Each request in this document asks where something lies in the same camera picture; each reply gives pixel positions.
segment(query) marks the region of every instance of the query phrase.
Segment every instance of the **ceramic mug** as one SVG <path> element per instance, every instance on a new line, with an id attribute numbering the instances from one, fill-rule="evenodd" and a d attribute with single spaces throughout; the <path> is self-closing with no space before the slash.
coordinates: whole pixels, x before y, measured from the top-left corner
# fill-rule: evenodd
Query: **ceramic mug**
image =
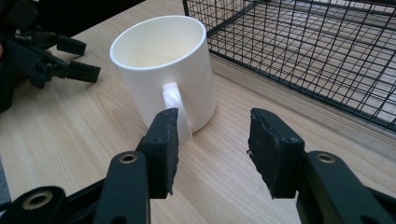
<path id="1" fill-rule="evenodd" d="M 217 100 L 200 21 L 165 16 L 140 22 L 115 39 L 110 58 L 147 127 L 158 112 L 177 107 L 178 137 L 186 142 L 212 118 Z"/>

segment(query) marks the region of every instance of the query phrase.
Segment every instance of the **wooden table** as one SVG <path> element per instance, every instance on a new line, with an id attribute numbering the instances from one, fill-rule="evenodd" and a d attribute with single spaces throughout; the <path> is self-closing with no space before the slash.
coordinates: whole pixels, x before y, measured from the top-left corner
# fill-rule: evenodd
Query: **wooden table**
<path id="1" fill-rule="evenodd" d="M 134 150 L 147 128 L 109 59 L 112 41 L 153 17 L 183 14 L 181 0 L 147 0 L 76 36 L 88 44 L 77 61 L 102 67 L 87 84 L 54 78 L 15 91 L 0 115 L 0 152 L 11 196 L 41 186 L 74 193 L 104 178 L 116 154 Z M 65 60 L 71 56 L 53 51 Z M 278 114 L 305 150 L 341 157 L 361 182 L 396 197 L 396 138 L 364 121 L 213 57 L 218 108 L 179 147 L 174 195 L 151 200 L 152 223 L 299 223 L 294 200 L 272 200 L 248 157 L 250 109 Z"/>

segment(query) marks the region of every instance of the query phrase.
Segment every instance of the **robotic arm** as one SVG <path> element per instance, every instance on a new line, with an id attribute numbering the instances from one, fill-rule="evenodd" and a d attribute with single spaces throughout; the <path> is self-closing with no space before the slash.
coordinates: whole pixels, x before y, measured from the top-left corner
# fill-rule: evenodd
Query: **robotic arm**
<path id="1" fill-rule="evenodd" d="M 276 114 L 251 111 L 247 154 L 273 198 L 297 198 L 304 224 L 396 223 L 396 200 L 366 188 L 337 156 L 304 152 L 304 140 Z"/>
<path id="2" fill-rule="evenodd" d="M 22 194 L 0 224 L 150 223 L 149 199 L 172 194 L 178 163 L 177 109 L 157 114 L 137 148 L 116 155 L 106 178 L 70 196 L 59 187 Z"/>
<path id="3" fill-rule="evenodd" d="M 85 63 L 67 63 L 45 49 L 84 55 L 86 44 L 76 39 L 42 31 L 33 25 L 38 11 L 32 0 L 0 1 L 0 43 L 4 53 L 0 60 L 0 111 L 12 105 L 18 73 L 30 78 L 39 89 L 52 77 L 71 78 L 94 83 L 100 67 Z"/>

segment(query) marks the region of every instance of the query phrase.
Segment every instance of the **light wood surface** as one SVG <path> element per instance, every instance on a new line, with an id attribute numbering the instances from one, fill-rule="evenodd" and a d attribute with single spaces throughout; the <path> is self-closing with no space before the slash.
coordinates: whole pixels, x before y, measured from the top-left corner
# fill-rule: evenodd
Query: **light wood surface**
<path id="1" fill-rule="evenodd" d="M 169 14 L 183 14 L 181 0 L 147 0 L 77 35 L 88 44 L 77 61 L 102 67 L 93 85 L 54 78 L 43 90 L 28 83 L 16 90 L 13 106 L 0 114 L 0 155 L 13 199 L 48 185 L 74 193 L 104 178 L 113 156 L 135 149 L 147 129 L 109 47 L 126 28 Z M 341 157 L 363 184 L 396 197 L 394 133 L 212 59 L 217 111 L 180 145 L 174 195 L 151 200 L 152 223 L 300 222 L 295 200 L 272 200 L 246 153 L 252 107 L 278 114 L 305 140 L 306 151 Z"/>

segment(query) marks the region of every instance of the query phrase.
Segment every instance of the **metal wire cage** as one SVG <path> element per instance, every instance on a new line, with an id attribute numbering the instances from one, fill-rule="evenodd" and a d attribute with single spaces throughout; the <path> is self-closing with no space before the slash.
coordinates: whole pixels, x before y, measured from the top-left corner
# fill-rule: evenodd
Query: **metal wire cage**
<path id="1" fill-rule="evenodd" d="M 396 132 L 396 1 L 183 0 L 209 50 Z"/>

